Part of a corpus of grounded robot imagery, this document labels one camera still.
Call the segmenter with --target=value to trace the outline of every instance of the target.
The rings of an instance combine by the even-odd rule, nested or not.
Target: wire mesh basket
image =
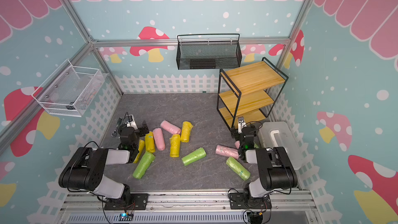
[[[240,67],[239,34],[178,35],[178,69],[231,69]]]
[[[52,80],[56,70],[33,92],[32,97],[49,113],[54,115],[82,117],[95,95],[105,82],[104,74],[97,68],[73,66],[66,60],[66,68]]]

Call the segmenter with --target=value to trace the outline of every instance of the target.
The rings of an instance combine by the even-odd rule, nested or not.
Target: white wire basket
[[[69,65],[52,79],[66,62]],[[105,82],[105,77],[97,68],[73,66],[66,60],[32,93],[32,97],[49,114],[82,117]],[[41,91],[44,84],[50,85]]]

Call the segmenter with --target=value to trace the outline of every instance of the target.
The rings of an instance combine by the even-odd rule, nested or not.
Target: black wire basket
[[[240,67],[239,34],[178,35],[178,69],[231,69]]]

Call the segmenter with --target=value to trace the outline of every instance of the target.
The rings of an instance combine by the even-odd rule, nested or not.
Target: gray floor
[[[216,110],[216,93],[164,93],[164,94],[124,94],[111,121],[111,126],[102,143],[103,147],[116,148],[118,138],[111,133],[117,119],[127,112],[133,114],[138,126],[143,120],[150,130],[160,127],[167,120],[178,127],[183,121],[190,121],[194,127],[190,141],[181,143],[180,157],[170,157],[171,134],[163,130],[166,149],[154,153],[154,162],[141,179],[132,177],[137,164],[106,166],[104,174],[121,183],[126,183],[132,191],[182,190],[182,189],[227,189],[242,188],[246,183],[258,178],[257,165],[243,164],[251,173],[249,180],[243,181],[226,164],[227,157],[215,153],[217,144],[234,147],[225,123]],[[205,158],[184,166],[181,157],[199,147],[207,153]]]

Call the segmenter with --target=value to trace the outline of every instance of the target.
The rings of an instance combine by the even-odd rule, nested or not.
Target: pink rolled towel
[[[163,132],[161,128],[156,128],[153,131],[153,137],[155,139],[155,144],[156,148],[159,151],[162,151],[166,148],[166,145],[164,144],[164,138],[163,138]]]
[[[216,154],[239,159],[238,151],[234,148],[217,145]]]
[[[168,131],[171,134],[180,134],[181,133],[181,129],[179,127],[176,127],[175,125],[171,124],[168,121],[162,121],[162,123],[160,124],[160,127],[162,127],[163,129],[165,129],[166,131]]]

